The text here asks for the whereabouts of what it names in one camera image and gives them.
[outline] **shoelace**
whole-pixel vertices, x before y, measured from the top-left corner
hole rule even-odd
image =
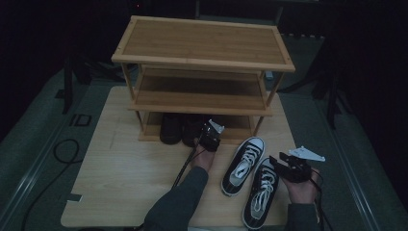
[[[265,167],[262,172],[261,179],[261,189],[255,195],[255,205],[254,210],[259,212],[261,209],[264,211],[267,207],[270,194],[273,192],[274,188],[272,184],[275,182],[276,173],[272,169]]]
[[[251,170],[251,167],[255,164],[257,156],[258,151],[247,146],[245,148],[245,153],[243,153],[242,160],[236,168],[235,176],[238,178],[244,177]]]

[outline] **black shoe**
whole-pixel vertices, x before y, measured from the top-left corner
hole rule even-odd
[[[265,158],[255,168],[251,194],[242,212],[242,221],[249,230],[257,230],[264,225],[278,184],[279,176],[269,158]]]
[[[252,137],[237,149],[234,159],[221,182],[225,195],[238,194],[250,171],[258,164],[265,152],[264,141]]]
[[[160,128],[160,141],[165,144],[176,144],[181,140],[182,130],[180,114],[163,114],[162,126]]]
[[[200,136],[206,118],[206,116],[199,114],[184,115],[183,144],[189,147],[195,147],[194,139]]]

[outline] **black wire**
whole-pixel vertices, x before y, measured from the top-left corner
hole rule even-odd
[[[323,177],[322,177],[317,171],[315,171],[315,170],[313,170],[313,169],[312,169],[312,171],[313,171],[314,173],[316,173],[316,174],[319,176],[319,178],[321,179],[321,184],[320,184],[320,186],[319,186],[318,183],[316,183],[313,179],[309,179],[310,182],[312,182],[312,184],[316,187],[316,189],[317,189],[318,192],[319,192],[318,199],[316,199],[315,202],[316,202],[316,204],[317,204],[317,209],[318,209],[318,213],[319,213],[319,225],[320,225],[320,230],[321,230],[321,231],[324,231],[324,222],[326,222],[327,225],[329,226],[329,229],[330,229],[331,231],[333,231],[333,227],[332,227],[330,221],[328,220],[328,218],[327,218],[326,214],[324,213],[323,208],[322,208],[322,206],[321,206],[321,200],[322,200],[322,198],[323,198],[323,190],[321,189],[321,185],[323,184]]]
[[[73,157],[70,159],[70,161],[63,161],[61,158],[58,157],[57,155],[57,148],[63,144],[64,142],[68,142],[68,141],[72,141],[75,143],[76,145],[76,149],[75,149],[75,153],[73,155]],[[58,178],[60,178],[61,175],[63,175],[63,173],[73,164],[77,164],[77,163],[81,163],[83,160],[80,161],[75,161],[75,159],[78,157],[78,153],[79,153],[79,143],[74,140],[74,139],[66,139],[63,141],[58,142],[57,144],[55,144],[54,149],[53,149],[53,154],[54,157],[63,164],[66,164],[66,166],[64,167],[64,169],[50,182],[48,183],[48,185],[39,193],[39,195],[36,197],[36,199],[30,204],[28,210],[26,211],[22,224],[21,224],[21,231],[25,230],[25,227],[27,225],[27,220],[28,217],[30,215],[31,210],[34,208],[34,206],[36,205],[36,203],[39,201],[39,199],[44,195],[44,193],[48,190],[48,188],[50,188],[57,180]]]
[[[196,156],[198,156],[199,154],[202,153],[202,152],[200,152],[200,153],[198,153],[195,157],[193,156],[194,153],[195,153],[195,151],[197,150],[198,144],[199,144],[199,142],[200,142],[200,140],[201,140],[201,136],[202,136],[202,134],[201,134],[200,137],[198,138],[198,141],[197,141],[197,143],[195,144],[195,147],[192,149],[192,151],[191,151],[189,157],[187,158],[186,162],[184,162],[183,167],[180,169],[180,172],[178,173],[178,175],[177,175],[177,177],[176,177],[176,180],[174,181],[174,184],[173,184],[173,186],[171,187],[172,189],[174,189],[174,188],[178,185],[178,183],[179,183],[181,177],[183,176],[184,171],[186,170],[186,168],[187,168],[187,166],[189,165],[189,163],[191,162],[191,160],[194,159]]]
[[[204,150],[198,152],[195,156],[193,156],[193,157],[191,158],[190,162],[191,162],[192,160],[194,160],[198,155],[200,155],[201,153],[203,153],[205,150],[206,150],[206,149],[204,149]]]

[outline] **shoe rack shelf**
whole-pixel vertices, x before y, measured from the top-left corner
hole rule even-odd
[[[132,16],[112,60],[122,65],[140,141],[160,140],[163,113],[183,113],[212,115],[226,127],[222,142],[240,143],[272,116],[283,73],[294,71],[274,26],[144,16]],[[134,86],[127,64],[139,65]],[[267,70],[279,73],[270,92]]]

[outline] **shoe rack leg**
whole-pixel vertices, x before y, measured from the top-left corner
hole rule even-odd
[[[284,75],[285,75],[284,72],[277,73],[277,76],[275,77],[276,79],[273,81],[272,89],[270,90],[270,94],[268,96],[267,107],[270,106],[270,103],[272,102],[273,99],[273,95],[275,95],[276,91],[278,90]]]
[[[259,128],[261,127],[262,121],[264,121],[264,117],[263,117],[263,116],[259,117],[258,123],[257,123],[256,126],[255,126],[255,131],[254,131],[253,136],[256,136],[256,135],[258,134],[258,131],[259,131]]]
[[[144,132],[143,122],[141,121],[140,112],[139,112],[139,111],[135,111],[135,113],[136,113],[136,116],[138,117],[138,121],[139,121],[139,124],[140,124],[140,130],[141,130],[142,132]]]
[[[125,76],[125,80],[126,80],[126,85],[128,87],[128,90],[130,92],[130,97],[132,98],[132,101],[135,100],[135,92],[133,91],[133,87],[132,87],[132,82],[130,80],[130,71],[127,67],[127,64],[121,64],[122,65],[122,70],[123,70],[123,75]]]

